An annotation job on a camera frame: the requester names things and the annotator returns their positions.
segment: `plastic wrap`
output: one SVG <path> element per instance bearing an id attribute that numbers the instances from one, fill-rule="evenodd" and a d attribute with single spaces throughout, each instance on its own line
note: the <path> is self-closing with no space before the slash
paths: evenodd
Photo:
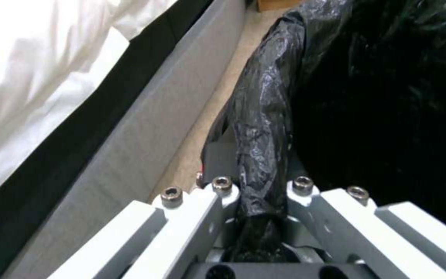
<path id="1" fill-rule="evenodd" d="M 286 260 L 292 144 L 321 189 L 358 184 L 446 222 L 446 1 L 308 0 L 287 11 L 207 143 L 227 127 L 242 194 L 234 261 Z"/>

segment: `black object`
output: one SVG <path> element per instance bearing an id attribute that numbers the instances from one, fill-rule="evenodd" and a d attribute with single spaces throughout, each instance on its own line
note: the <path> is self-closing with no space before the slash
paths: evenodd
<path id="1" fill-rule="evenodd" d="M 325 263 L 194 263 L 184 279 L 373 279 L 366 265 Z"/>
<path id="2" fill-rule="evenodd" d="M 0 275 L 211 2 L 178 0 L 149 24 L 97 90 L 0 186 Z"/>
<path id="3" fill-rule="evenodd" d="M 320 189 L 356 184 L 446 223 L 446 0 L 303 2 L 251 55 L 206 145 L 227 128 L 242 194 L 234 261 L 283 260 L 290 144 Z"/>

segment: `mounting hole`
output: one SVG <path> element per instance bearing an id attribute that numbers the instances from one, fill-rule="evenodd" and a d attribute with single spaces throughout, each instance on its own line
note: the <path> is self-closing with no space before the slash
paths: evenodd
<path id="1" fill-rule="evenodd" d="M 326 265 L 319 270 L 320 279 L 348 279 L 347 275 L 343 273 L 339 268 Z"/>
<path id="2" fill-rule="evenodd" d="M 216 184 L 227 184 L 227 183 L 228 183 L 228 179 L 226 177 L 216 178 Z"/>
<path id="3" fill-rule="evenodd" d="M 324 220 L 324 230 L 326 233 L 331 233 L 331 226 L 328 219 Z"/>
<path id="4" fill-rule="evenodd" d="M 165 189 L 165 194 L 167 196 L 174 196 L 178 193 L 178 189 L 176 189 L 175 187 L 170 187 L 168 189 Z"/>
<path id="5" fill-rule="evenodd" d="M 214 231 L 214 223 L 209 224 L 209 234 L 212 234 Z"/>
<path id="6" fill-rule="evenodd" d="M 228 265 L 214 265 L 206 272 L 206 279 L 235 279 L 235 272 Z"/>

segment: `black fabric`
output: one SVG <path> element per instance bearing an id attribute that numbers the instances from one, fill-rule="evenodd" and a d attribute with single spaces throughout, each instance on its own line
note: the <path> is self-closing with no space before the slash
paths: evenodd
<path id="1" fill-rule="evenodd" d="M 175 39 L 179 41 L 213 0 L 177 0 L 166 12 Z"/>
<path id="2" fill-rule="evenodd" d="M 171 7 L 132 39 L 97 90 L 0 186 L 0 275 L 212 1 L 203 2 Z"/>

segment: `metal frame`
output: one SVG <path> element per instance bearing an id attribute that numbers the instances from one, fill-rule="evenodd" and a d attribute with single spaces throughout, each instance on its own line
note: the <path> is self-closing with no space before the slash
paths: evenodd
<path id="1" fill-rule="evenodd" d="M 132 201 L 49 278 L 117 278 L 165 223 L 163 210 Z"/>
<path id="2" fill-rule="evenodd" d="M 195 189 L 190 201 L 170 218 L 124 279 L 177 279 L 192 262 L 205 260 L 223 224 L 221 199 Z"/>
<path id="3" fill-rule="evenodd" d="M 312 185 L 307 190 L 287 184 L 285 227 L 293 232 L 285 242 L 302 262 L 365 263 L 381 278 L 446 278 L 446 226 L 412 203 L 377 208 L 372 199 L 361 205 L 343 189 L 320 193 Z M 180 279 L 194 266 L 211 267 L 195 262 L 221 261 L 224 248 L 234 241 L 239 189 L 207 185 L 179 194 L 183 202 L 175 206 L 160 196 L 153 202 L 158 208 L 132 202 L 51 278 L 119 277 L 139 254 L 124 278 Z M 321 263 L 314 248 L 324 250 L 331 263 Z M 274 266 L 280 270 L 284 265 Z"/>
<path id="4" fill-rule="evenodd" d="M 378 208 L 375 214 L 446 270 L 446 226 L 443 223 L 407 201 Z"/>
<path id="5" fill-rule="evenodd" d="M 289 214 L 301 220 L 337 263 L 361 258 L 381 278 L 446 278 L 446 271 L 343 189 L 289 196 Z"/>

